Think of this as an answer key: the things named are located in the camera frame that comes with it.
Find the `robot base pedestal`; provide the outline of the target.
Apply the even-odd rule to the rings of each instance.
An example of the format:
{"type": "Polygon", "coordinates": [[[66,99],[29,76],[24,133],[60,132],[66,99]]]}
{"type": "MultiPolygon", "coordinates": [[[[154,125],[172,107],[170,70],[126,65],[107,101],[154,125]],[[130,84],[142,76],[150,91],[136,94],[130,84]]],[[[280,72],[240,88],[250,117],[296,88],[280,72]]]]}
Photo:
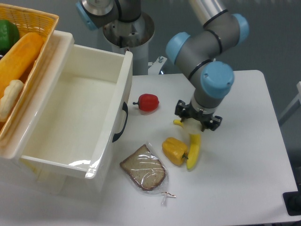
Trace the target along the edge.
{"type": "Polygon", "coordinates": [[[102,30],[113,52],[133,54],[133,75],[148,74],[155,25],[140,0],[79,0],[76,9],[88,29],[102,30]]]}

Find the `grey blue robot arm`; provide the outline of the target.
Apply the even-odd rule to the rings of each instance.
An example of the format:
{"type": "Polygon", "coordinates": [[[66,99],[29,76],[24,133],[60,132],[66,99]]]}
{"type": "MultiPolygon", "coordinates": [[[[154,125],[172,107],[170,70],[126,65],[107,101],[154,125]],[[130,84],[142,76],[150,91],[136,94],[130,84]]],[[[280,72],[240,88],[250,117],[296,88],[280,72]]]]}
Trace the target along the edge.
{"type": "Polygon", "coordinates": [[[192,37],[180,32],[166,45],[166,54],[195,88],[187,104],[179,100],[175,115],[192,134],[216,130],[222,117],[215,111],[234,83],[233,69],[214,59],[244,42],[249,35],[248,21],[231,14],[220,0],[191,0],[203,32],[192,37]]]}

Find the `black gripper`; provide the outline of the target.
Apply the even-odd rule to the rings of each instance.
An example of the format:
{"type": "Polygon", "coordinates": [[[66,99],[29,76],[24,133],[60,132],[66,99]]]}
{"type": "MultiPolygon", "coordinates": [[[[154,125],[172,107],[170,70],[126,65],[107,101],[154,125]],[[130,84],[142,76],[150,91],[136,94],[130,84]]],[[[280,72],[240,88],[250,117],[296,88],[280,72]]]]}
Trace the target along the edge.
{"type": "Polygon", "coordinates": [[[213,116],[215,112],[214,108],[206,108],[201,106],[195,98],[192,98],[187,105],[184,101],[178,100],[175,107],[175,115],[180,119],[180,122],[184,122],[185,119],[193,118],[199,121],[202,125],[201,131],[209,129],[215,131],[222,122],[221,116],[213,116]]]}

